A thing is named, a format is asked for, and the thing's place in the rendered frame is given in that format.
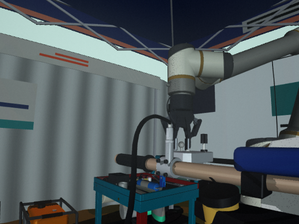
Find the robotic arm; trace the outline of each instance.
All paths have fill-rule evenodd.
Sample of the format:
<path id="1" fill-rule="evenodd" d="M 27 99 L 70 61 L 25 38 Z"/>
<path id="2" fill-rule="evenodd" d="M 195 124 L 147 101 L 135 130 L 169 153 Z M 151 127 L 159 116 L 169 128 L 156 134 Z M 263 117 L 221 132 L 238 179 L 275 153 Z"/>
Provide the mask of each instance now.
<path id="1" fill-rule="evenodd" d="M 299 28 L 284 37 L 255 48 L 231 55 L 227 52 L 196 51 L 188 43 L 173 46 L 168 53 L 169 119 L 173 123 L 173 139 L 180 127 L 185 132 L 185 149 L 197 135 L 201 120 L 194 119 L 195 88 L 208 87 L 243 72 L 267 64 L 287 55 L 299 54 Z"/>

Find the table leg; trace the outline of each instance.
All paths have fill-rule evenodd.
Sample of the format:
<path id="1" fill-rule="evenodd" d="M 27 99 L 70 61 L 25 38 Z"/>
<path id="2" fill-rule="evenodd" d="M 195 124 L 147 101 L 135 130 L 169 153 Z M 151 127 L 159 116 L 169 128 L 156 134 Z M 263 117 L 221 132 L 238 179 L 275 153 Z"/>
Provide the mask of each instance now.
<path id="1" fill-rule="evenodd" d="M 196 198 L 189 200 L 188 224 L 195 224 L 195 214 L 194 214 L 195 200 L 196 200 Z"/>
<path id="2" fill-rule="evenodd" d="M 148 223 L 148 212 L 137 213 L 137 224 L 147 224 Z"/>
<path id="3" fill-rule="evenodd" d="M 102 224 L 102 194 L 96 191 L 96 221 L 95 224 Z"/>

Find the sky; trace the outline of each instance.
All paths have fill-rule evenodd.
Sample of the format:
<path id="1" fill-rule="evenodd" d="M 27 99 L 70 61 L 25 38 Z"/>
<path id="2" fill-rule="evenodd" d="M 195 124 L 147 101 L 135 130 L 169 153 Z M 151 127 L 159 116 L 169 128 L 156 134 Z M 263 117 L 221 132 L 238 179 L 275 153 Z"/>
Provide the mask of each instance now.
<path id="1" fill-rule="evenodd" d="M 0 8 L 0 33 L 60 48 L 88 57 L 148 73 L 167 81 L 167 66 L 132 51 L 117 51 L 108 43 L 56 25 L 35 25 L 22 15 Z M 228 52 L 232 55 L 281 38 L 299 26 L 286 26 L 240 42 Z"/>

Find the orange generator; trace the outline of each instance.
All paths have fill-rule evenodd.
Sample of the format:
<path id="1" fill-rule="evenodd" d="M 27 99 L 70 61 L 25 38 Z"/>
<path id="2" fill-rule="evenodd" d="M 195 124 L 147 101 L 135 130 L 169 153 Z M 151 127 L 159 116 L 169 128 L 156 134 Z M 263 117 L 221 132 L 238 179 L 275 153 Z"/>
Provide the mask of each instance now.
<path id="1" fill-rule="evenodd" d="M 65 212 L 62 202 L 71 210 Z M 76 224 L 78 224 L 79 214 L 65 200 L 39 201 L 33 203 L 20 202 L 19 224 L 68 224 L 68 215 L 76 214 Z"/>

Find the teal stripe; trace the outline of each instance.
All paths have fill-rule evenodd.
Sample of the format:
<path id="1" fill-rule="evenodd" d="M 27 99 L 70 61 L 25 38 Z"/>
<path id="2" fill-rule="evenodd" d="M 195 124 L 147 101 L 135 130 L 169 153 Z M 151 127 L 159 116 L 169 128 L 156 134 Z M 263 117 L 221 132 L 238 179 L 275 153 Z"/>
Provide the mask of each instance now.
<path id="1" fill-rule="evenodd" d="M 0 119 L 0 128 L 33 130 L 33 124 L 34 122 L 30 122 L 30 121 Z"/>
<path id="2" fill-rule="evenodd" d="M 298 88 L 299 88 L 299 82 L 275 86 L 277 116 L 292 114 Z M 272 116 L 276 116 L 273 86 L 270 87 L 270 91 L 271 91 Z"/>
<path id="3" fill-rule="evenodd" d="M 164 222 L 166 219 L 165 216 L 160 217 L 160 216 L 155 215 L 154 213 L 152 213 L 151 216 L 160 223 Z"/>

